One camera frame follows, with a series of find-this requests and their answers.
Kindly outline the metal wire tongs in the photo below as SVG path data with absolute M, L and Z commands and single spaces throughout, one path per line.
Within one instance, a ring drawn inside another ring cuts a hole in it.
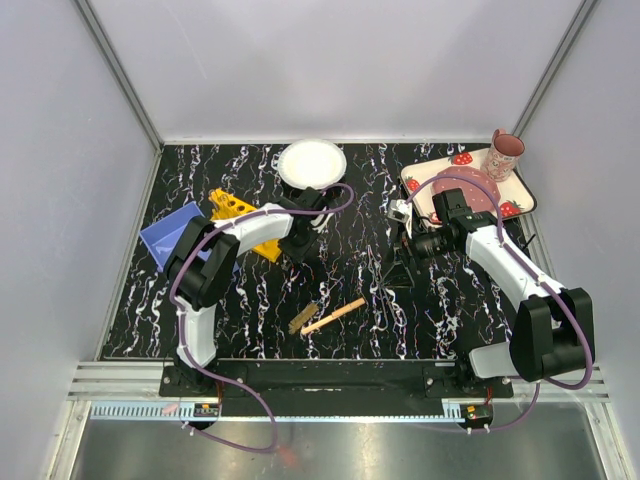
M 375 304 L 374 310 L 380 313 L 380 320 L 377 320 L 377 329 L 387 331 L 394 320 L 391 297 L 383 284 L 377 278 L 373 278 L 369 287 L 372 300 Z

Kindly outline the wooden test tube clamp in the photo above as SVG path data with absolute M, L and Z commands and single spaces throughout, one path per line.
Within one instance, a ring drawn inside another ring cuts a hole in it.
M 314 331 L 317 331 L 323 327 L 325 327 L 326 325 L 330 324 L 331 322 L 343 317 L 344 315 L 364 306 L 366 304 L 366 300 L 361 297 L 353 302 L 350 302 L 349 304 L 335 310 L 334 312 L 332 312 L 330 315 L 306 326 L 303 327 L 301 329 L 301 334 L 302 335 L 308 335 Z

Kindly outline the brown test tube brush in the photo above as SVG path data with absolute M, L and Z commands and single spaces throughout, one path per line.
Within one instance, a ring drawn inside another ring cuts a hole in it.
M 288 324 L 288 333 L 298 332 L 319 310 L 318 304 L 310 302 Z

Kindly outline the clear glass test tube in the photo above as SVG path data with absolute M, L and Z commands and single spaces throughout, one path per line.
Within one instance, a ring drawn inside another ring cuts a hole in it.
M 233 209 L 236 203 L 236 199 L 233 195 L 230 195 L 219 188 L 209 192 L 209 200 L 213 204 L 213 209 L 216 211 L 222 209 Z

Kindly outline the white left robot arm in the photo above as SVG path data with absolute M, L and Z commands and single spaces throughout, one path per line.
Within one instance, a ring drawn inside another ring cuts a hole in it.
M 308 188 L 226 220 L 191 218 L 164 266 L 169 299 L 178 314 L 177 357 L 194 370 L 216 357 L 215 310 L 225 296 L 239 256 L 276 241 L 302 257 L 333 213 L 325 196 Z

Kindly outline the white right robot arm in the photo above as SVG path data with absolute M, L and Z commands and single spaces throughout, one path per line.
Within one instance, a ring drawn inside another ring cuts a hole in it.
M 413 286 L 420 261 L 460 251 L 479 265 L 516 311 L 509 340 L 471 349 L 466 359 L 478 379 L 520 377 L 557 384 L 560 375 L 583 373 L 574 388 L 590 380 L 595 362 L 593 303 L 582 288 L 567 289 L 546 275 L 503 232 L 488 211 L 473 212 L 461 189 L 433 198 L 441 227 L 412 232 L 412 207 L 389 204 L 387 216 L 399 223 L 384 280 L 394 288 Z

